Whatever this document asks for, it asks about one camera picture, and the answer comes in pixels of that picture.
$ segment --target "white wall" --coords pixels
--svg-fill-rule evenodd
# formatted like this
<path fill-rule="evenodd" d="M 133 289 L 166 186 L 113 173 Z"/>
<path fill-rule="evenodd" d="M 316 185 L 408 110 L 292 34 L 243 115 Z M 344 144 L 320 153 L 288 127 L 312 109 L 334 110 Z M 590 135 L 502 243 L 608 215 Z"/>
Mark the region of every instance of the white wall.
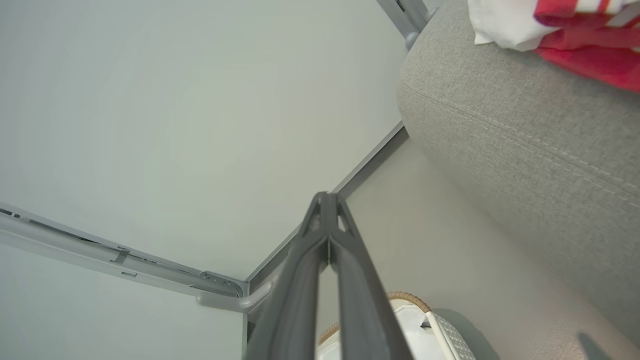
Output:
<path fill-rule="evenodd" d="M 375 0 L 3 0 L 0 201 L 244 279 L 399 122 Z"/>
<path fill-rule="evenodd" d="M 242 314 L 0 243 L 0 359 L 240 360 Z"/>

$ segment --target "gray sofa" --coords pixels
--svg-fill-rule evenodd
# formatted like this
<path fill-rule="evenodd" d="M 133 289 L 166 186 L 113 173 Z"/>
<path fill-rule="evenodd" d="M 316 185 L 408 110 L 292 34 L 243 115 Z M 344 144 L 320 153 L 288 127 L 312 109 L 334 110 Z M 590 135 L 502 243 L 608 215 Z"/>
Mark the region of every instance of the gray sofa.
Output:
<path fill-rule="evenodd" d="M 424 153 L 640 346 L 640 94 L 476 46 L 449 0 L 397 98 Z"/>

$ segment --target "wall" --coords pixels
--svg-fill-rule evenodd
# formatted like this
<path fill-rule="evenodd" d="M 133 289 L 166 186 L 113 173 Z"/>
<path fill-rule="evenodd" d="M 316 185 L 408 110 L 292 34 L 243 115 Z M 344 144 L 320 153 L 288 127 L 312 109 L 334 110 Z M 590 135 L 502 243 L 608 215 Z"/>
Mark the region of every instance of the wall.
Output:
<path fill-rule="evenodd" d="M 374 0 L 5 0 L 0 201 L 245 279 L 400 121 Z"/>
<path fill-rule="evenodd" d="M 347 199 L 384 287 L 420 297 L 478 359 L 640 359 L 550 268 L 453 188 L 411 139 Z M 321 276 L 318 336 L 338 320 Z"/>
<path fill-rule="evenodd" d="M 242 314 L 0 243 L 4 360 L 237 359 Z"/>

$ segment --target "basket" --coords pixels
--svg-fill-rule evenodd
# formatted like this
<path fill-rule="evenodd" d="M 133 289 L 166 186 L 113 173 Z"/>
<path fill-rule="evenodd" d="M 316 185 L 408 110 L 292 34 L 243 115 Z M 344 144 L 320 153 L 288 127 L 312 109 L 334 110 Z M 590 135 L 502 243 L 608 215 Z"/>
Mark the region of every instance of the basket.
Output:
<path fill-rule="evenodd" d="M 420 298 L 402 291 L 392 291 L 387 296 L 414 360 L 475 360 L 458 330 Z M 317 359 L 341 359 L 338 323 L 320 336 Z"/>

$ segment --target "metal bracket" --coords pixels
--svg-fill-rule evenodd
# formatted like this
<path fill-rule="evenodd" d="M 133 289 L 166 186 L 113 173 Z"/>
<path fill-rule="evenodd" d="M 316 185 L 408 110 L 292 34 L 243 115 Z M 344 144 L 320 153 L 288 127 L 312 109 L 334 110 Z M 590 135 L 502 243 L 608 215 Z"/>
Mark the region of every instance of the metal bracket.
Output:
<path fill-rule="evenodd" d="M 246 303 L 242 299 L 249 292 L 247 282 L 213 272 L 203 272 L 124 247 L 4 203 L 0 203 L 0 241 L 22 249 L 32 250 L 37 247 L 39 253 L 52 258 L 64 258 L 67 262 L 75 258 L 77 261 L 72 263 L 84 267 L 87 267 L 87 259 L 115 266 L 116 268 L 105 268 L 92 265 L 90 268 L 109 269 L 103 272 L 132 281 L 196 296 L 207 291 L 221 299 L 228 298 L 237 302 L 236 305 L 229 305 L 231 303 L 224 300 L 221 306 L 216 306 L 222 309 L 245 312 L 250 308 L 241 305 Z M 252 300 L 259 303 L 257 297 Z"/>
<path fill-rule="evenodd" d="M 124 263 L 124 260 L 127 258 L 127 256 L 130 253 L 129 249 L 125 249 L 123 247 L 118 247 L 118 249 L 120 249 L 120 253 L 118 253 L 118 257 L 115 260 L 109 260 L 112 263 L 116 263 L 118 265 L 122 265 L 122 263 Z"/>
<path fill-rule="evenodd" d="M 292 242 L 246 359 L 315 358 L 318 276 L 329 264 L 338 273 L 342 358 L 413 359 L 344 198 L 316 194 Z"/>
<path fill-rule="evenodd" d="M 378 0 L 378 4 L 402 34 L 407 50 L 438 10 L 428 10 L 422 0 Z"/>

